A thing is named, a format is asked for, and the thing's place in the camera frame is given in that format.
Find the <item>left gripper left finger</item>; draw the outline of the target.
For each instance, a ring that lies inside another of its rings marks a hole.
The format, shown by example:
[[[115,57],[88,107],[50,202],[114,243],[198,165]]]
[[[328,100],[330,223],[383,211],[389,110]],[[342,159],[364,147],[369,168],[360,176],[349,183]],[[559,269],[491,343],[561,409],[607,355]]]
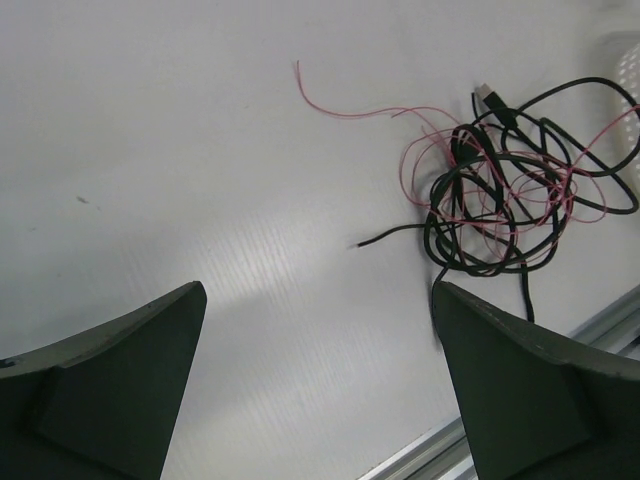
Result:
[[[1,362],[4,479],[160,478],[206,310],[187,283]]]

